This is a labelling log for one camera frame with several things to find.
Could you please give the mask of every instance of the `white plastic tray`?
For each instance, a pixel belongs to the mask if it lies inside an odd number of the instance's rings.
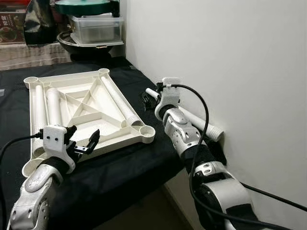
[[[91,134],[100,130],[94,152],[83,155],[80,161],[137,142],[148,144],[154,139],[154,128],[138,117],[110,78],[108,69],[29,77],[24,82],[30,90],[31,135],[45,125],[76,125],[77,131],[71,139],[78,146],[85,146]],[[31,158],[23,167],[23,175],[29,176],[44,158],[42,140],[32,139]]]

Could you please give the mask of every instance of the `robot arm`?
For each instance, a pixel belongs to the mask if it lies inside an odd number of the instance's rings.
[[[97,130],[89,138],[86,147],[78,147],[75,141],[70,140],[76,130],[76,126],[46,126],[40,131],[47,158],[21,186],[20,197],[11,211],[8,229],[47,229],[49,206],[63,176],[74,170],[82,154],[92,153],[99,141]]]
[[[183,112],[178,109],[179,91],[171,84],[178,84],[176,78],[164,78],[160,83],[161,100],[155,109],[155,116],[162,120],[165,133],[171,138],[174,148],[184,162],[188,173],[193,174],[193,189],[196,196],[207,206],[228,215],[258,220],[252,209],[252,202],[243,185],[216,161],[203,141],[195,160],[195,171],[191,172],[193,157],[201,135],[192,126]],[[206,230],[260,230],[262,227],[225,220],[209,213],[195,202],[202,226]]]

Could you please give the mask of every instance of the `green lid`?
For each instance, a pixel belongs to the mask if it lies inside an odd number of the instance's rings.
[[[60,0],[56,1],[56,9],[62,14],[74,16],[112,12],[109,0]]]

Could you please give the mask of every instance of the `clear plastic box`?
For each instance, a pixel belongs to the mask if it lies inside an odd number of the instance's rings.
[[[123,18],[110,14],[77,18],[70,16],[74,36],[84,44],[121,41]]]

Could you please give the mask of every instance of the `white pipe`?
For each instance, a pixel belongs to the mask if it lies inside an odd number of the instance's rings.
[[[62,125],[61,109],[59,106],[59,91],[55,88],[47,90],[47,104],[49,112],[49,124],[50,125]]]
[[[127,120],[127,123],[130,126],[141,126],[142,125],[141,120],[138,118],[138,116],[136,116],[131,111],[131,109],[127,106],[127,104],[123,101],[123,99],[118,95],[118,93],[113,88],[112,83],[110,82],[110,80],[107,77],[105,77],[104,74],[105,74],[105,72],[103,72],[103,74],[99,73],[100,79],[103,82],[103,84],[105,85],[106,89],[110,93],[111,97],[115,101],[115,103],[118,106],[118,108],[120,109],[120,111],[123,113],[124,117]]]
[[[152,96],[154,99],[156,99],[156,100],[158,99],[159,94],[156,91],[149,89],[149,88],[147,88],[145,91],[150,96]],[[188,110],[182,108],[181,106],[179,106],[178,109],[180,109],[185,114],[185,116],[187,116],[187,119],[196,128],[198,128],[200,130],[203,130],[205,128],[205,121],[203,119],[200,119],[199,117],[195,116],[194,114],[192,114]],[[224,133],[224,131],[222,131],[220,128],[212,126],[210,124],[208,125],[207,131],[206,131],[206,135],[214,141],[219,141],[221,139],[223,133]]]
[[[41,128],[47,125],[46,110],[44,101],[44,90],[41,85],[35,87],[35,119],[34,131],[39,132]],[[35,138],[33,141],[33,154],[37,157],[44,153],[43,140]]]

